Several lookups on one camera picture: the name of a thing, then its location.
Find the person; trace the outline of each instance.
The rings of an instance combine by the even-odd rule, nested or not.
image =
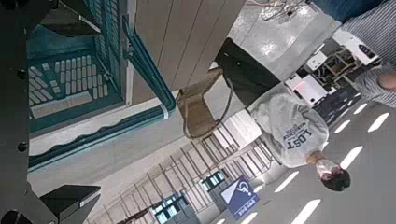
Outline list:
[[[382,65],[358,74],[356,89],[368,101],[396,107],[396,1],[313,0],[324,13],[342,22],[381,59]]]
[[[355,79],[361,96],[396,107],[396,1],[386,0],[378,7],[347,21],[341,29],[352,33],[381,59],[382,65]]]
[[[379,6],[383,0],[312,0],[321,11],[336,21],[345,23]]]
[[[315,110],[286,86],[279,86],[280,81],[231,38],[226,39],[215,61],[241,102],[245,106],[255,104],[251,117],[262,127],[265,142],[284,165],[316,165],[325,187],[335,191],[349,188],[348,171],[322,154],[329,129]],[[275,86],[280,87],[278,91],[264,94]]]

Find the window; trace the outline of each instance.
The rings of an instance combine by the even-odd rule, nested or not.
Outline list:
[[[175,194],[172,197],[169,197],[163,200],[163,203],[153,207],[152,212],[155,217],[158,219],[160,224],[165,223],[171,217],[175,216],[181,209],[186,208],[189,205],[187,200],[181,193]]]
[[[223,171],[217,171],[213,175],[207,177],[207,179],[201,181],[201,184],[207,192],[212,191],[218,185],[225,181],[225,176]]]

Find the blue jeans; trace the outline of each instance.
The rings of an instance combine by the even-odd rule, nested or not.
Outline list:
[[[324,13],[342,23],[370,11],[383,1],[384,0],[313,0]]]

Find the striped shirt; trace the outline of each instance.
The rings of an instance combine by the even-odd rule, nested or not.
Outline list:
[[[342,29],[365,43],[383,60],[383,66],[365,72],[356,80],[356,88],[368,100],[396,107],[396,91],[385,90],[378,76],[396,71],[396,1],[384,1],[380,6],[348,21]]]

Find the floor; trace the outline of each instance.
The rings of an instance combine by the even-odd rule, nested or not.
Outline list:
[[[229,36],[281,80],[288,78],[293,70],[301,66],[315,48],[320,46],[323,39],[338,26],[329,17],[309,7],[303,7],[290,22],[282,24],[278,21],[263,21],[262,13],[262,7],[244,6]],[[213,109],[215,118],[222,113],[228,92],[229,89],[221,79],[207,95],[206,100],[209,108]],[[156,104],[158,102],[153,100],[138,107],[142,109]],[[242,108],[242,104],[234,97],[229,115]],[[127,133],[113,141],[30,173],[29,181],[38,195],[66,183],[98,184],[103,187],[104,193],[100,204],[96,206],[100,209],[102,204],[111,201],[120,191],[133,183],[139,177],[138,174],[144,173],[150,165],[161,161],[161,156],[158,156],[154,159],[151,157],[153,163],[144,163],[144,160],[149,159],[148,155],[158,155],[153,153],[160,152],[160,148],[163,155],[169,155],[175,150],[175,146],[185,143],[181,127],[182,118],[177,111],[168,120],[134,133]],[[54,140],[62,141],[63,137],[60,135]],[[53,144],[51,139],[48,139],[48,142],[49,145]],[[144,163],[145,169],[131,174],[131,164],[138,162]]]
[[[394,176],[395,109],[370,102],[359,114],[355,114],[364,103],[356,104],[331,129],[329,145],[324,149],[325,156],[335,162],[343,161],[348,154],[356,155],[347,168],[351,175],[350,188],[344,192],[324,188],[318,181],[316,170],[311,166],[289,170],[277,183],[259,192],[261,203],[251,210],[251,213],[257,212],[257,216],[250,224],[393,223],[396,216],[390,208],[396,199],[395,179],[389,177]],[[382,125],[378,125],[377,130],[368,132],[375,120],[388,113],[389,116]],[[350,122],[345,129],[335,134],[335,130],[348,120]],[[274,193],[285,179],[297,171],[297,176],[281,192]],[[308,211],[312,208],[307,206],[309,202],[318,202],[312,215],[302,212],[303,209]],[[293,221],[300,213],[306,214],[300,221],[306,221]],[[234,221],[230,212],[226,211],[211,223],[216,224],[225,218],[224,223],[239,224],[248,215]]]

